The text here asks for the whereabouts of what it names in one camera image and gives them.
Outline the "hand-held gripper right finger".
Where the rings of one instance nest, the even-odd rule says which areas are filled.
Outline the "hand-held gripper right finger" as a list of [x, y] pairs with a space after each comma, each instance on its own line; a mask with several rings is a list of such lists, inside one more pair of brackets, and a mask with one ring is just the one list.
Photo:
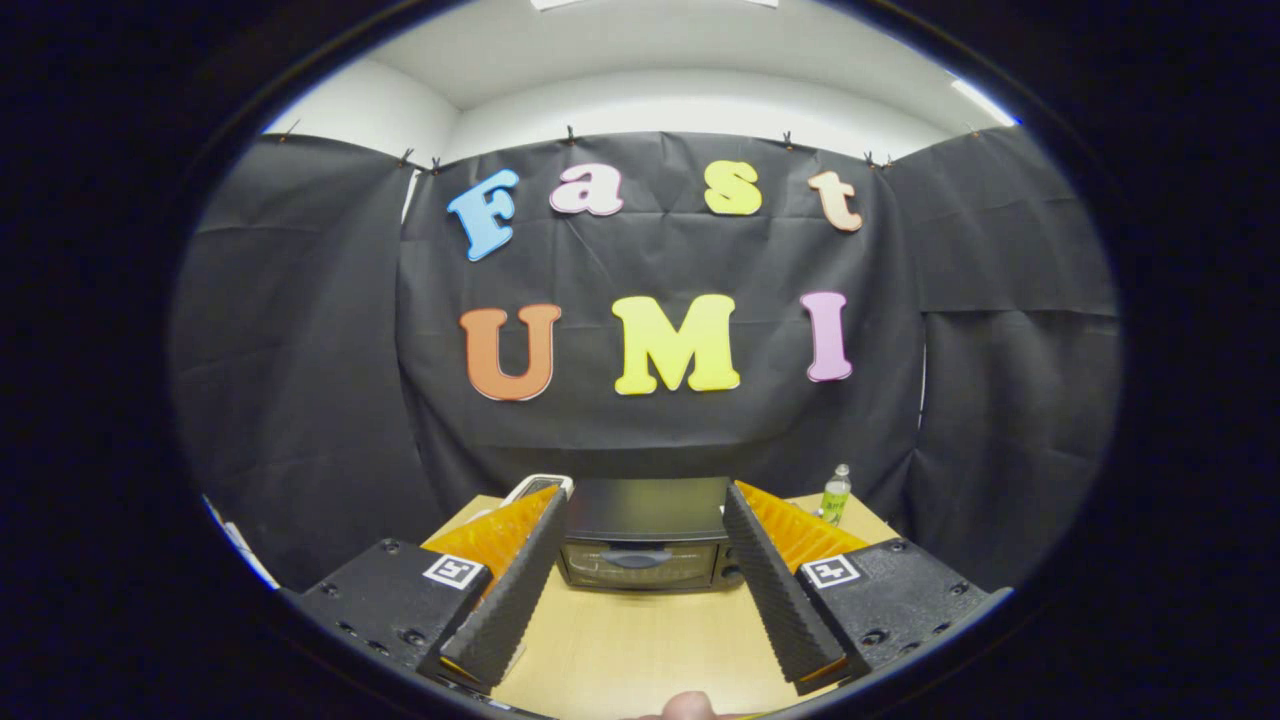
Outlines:
[[902, 537], [872, 542], [733, 480], [723, 524], [786, 682], [868, 683], [966, 630], [1009, 596]]

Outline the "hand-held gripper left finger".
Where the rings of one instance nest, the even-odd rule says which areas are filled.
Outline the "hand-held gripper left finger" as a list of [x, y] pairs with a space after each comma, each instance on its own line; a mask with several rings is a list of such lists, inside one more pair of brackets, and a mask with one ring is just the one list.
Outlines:
[[488, 693], [524, 642], [564, 536], [568, 500], [550, 486], [424, 544], [380, 539], [285, 598], [376, 662]]

